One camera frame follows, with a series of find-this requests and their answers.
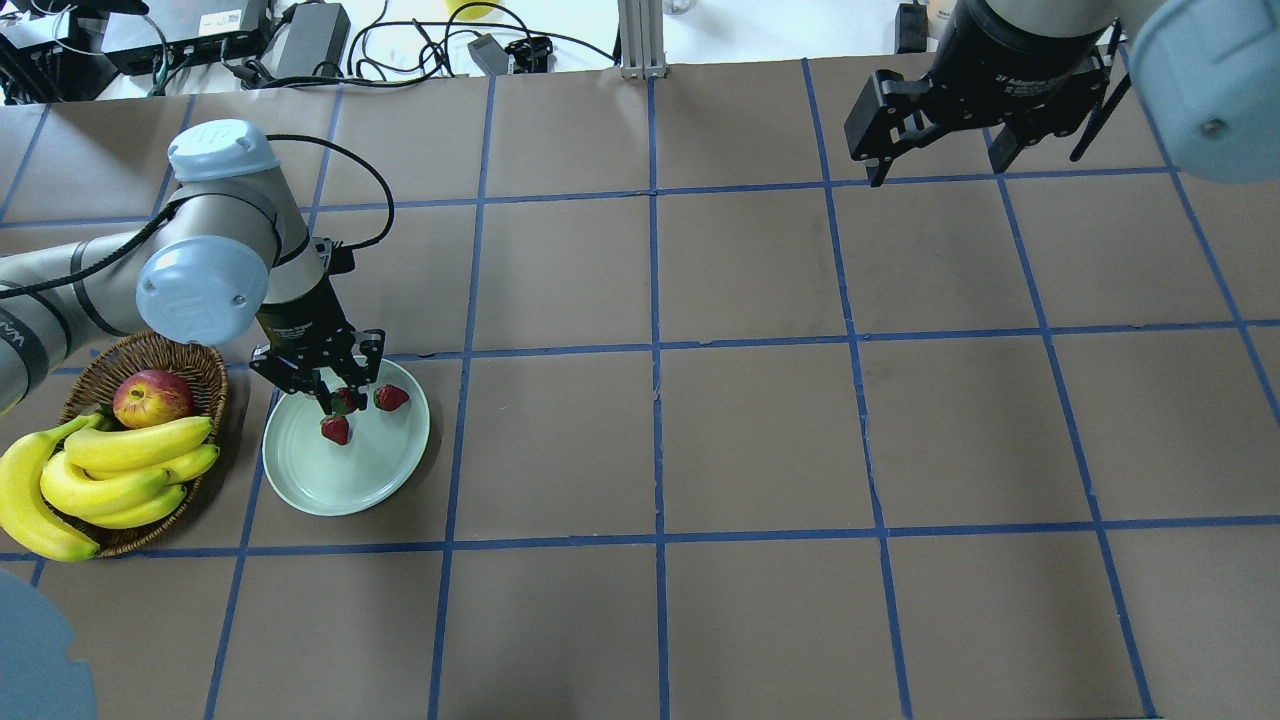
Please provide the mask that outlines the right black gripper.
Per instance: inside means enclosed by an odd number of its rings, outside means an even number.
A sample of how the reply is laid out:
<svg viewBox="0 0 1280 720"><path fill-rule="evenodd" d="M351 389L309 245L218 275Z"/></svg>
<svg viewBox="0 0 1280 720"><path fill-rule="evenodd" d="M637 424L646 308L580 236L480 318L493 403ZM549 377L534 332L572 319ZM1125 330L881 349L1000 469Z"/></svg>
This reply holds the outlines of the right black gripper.
<svg viewBox="0 0 1280 720"><path fill-rule="evenodd" d="M849 155L878 188L905 152L998 127L988 159L1005 173L1024 150L1102 111L1111 56L1098 41L1110 27L1088 1L957 1L922 78L869 76L844 123Z"/></svg>

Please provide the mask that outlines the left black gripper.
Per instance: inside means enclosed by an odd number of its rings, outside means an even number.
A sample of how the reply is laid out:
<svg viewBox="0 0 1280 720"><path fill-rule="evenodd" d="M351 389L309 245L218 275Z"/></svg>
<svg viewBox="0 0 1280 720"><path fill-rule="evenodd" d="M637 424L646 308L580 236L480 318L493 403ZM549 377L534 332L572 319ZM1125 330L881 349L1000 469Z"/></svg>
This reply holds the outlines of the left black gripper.
<svg viewBox="0 0 1280 720"><path fill-rule="evenodd" d="M355 251L330 240L310 240L268 275L268 296L256 311L266 343L250 368L288 395L314 398L334 414L332 391L346 387L351 411L369 407L366 388L378 380L385 351L383 328L358 329L332 283L332 269L355 269Z"/></svg>

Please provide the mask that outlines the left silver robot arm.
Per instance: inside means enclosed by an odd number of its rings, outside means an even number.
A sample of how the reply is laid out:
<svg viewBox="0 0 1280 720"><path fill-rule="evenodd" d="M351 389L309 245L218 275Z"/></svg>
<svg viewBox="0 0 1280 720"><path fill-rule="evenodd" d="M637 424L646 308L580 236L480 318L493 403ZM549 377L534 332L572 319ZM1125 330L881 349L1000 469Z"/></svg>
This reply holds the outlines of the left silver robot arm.
<svg viewBox="0 0 1280 720"><path fill-rule="evenodd" d="M348 249L315 240L273 150L247 120L191 127L169 145L178 188L132 236L3 259L3 409L17 406L100 334L151 329L218 346L262 327L251 366L276 388L326 404L321 369L360 389L378 373L381 331L356 331L332 287Z"/></svg>

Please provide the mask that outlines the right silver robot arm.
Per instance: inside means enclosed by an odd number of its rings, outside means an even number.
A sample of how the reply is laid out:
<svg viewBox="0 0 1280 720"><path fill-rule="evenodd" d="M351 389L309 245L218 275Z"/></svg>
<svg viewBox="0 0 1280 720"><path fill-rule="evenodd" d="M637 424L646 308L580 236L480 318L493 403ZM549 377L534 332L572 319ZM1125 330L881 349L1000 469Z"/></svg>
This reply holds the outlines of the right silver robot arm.
<svg viewBox="0 0 1280 720"><path fill-rule="evenodd" d="M1275 181L1277 22L1275 1L959 1L923 77L868 78L849 154L874 187L905 152L969 129L998 129L996 173L1048 136L1076 136L1078 160L1135 92L1176 168Z"/></svg>

